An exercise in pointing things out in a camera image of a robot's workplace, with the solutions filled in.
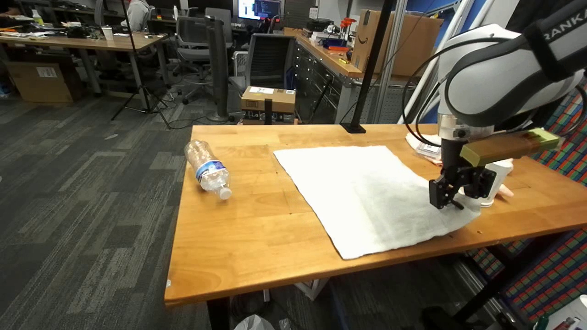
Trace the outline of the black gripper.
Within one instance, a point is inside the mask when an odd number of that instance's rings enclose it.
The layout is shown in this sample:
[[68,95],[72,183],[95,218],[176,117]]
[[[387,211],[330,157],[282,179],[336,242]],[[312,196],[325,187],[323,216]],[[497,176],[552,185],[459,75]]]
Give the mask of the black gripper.
[[457,190],[481,174],[481,167],[473,167],[460,157],[462,146],[462,141],[440,141],[440,176],[429,181],[429,203],[437,209],[444,209],[448,203],[460,209],[462,203],[455,200]]

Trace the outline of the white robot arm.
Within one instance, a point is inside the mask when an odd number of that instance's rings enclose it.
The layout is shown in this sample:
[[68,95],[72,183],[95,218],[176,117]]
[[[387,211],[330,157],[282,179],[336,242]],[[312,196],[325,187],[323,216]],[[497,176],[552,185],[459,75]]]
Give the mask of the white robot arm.
[[490,165],[541,146],[536,112],[578,86],[585,60],[587,0],[565,0],[521,31],[490,24],[449,40],[438,55],[442,168],[429,203],[488,196],[497,181]]

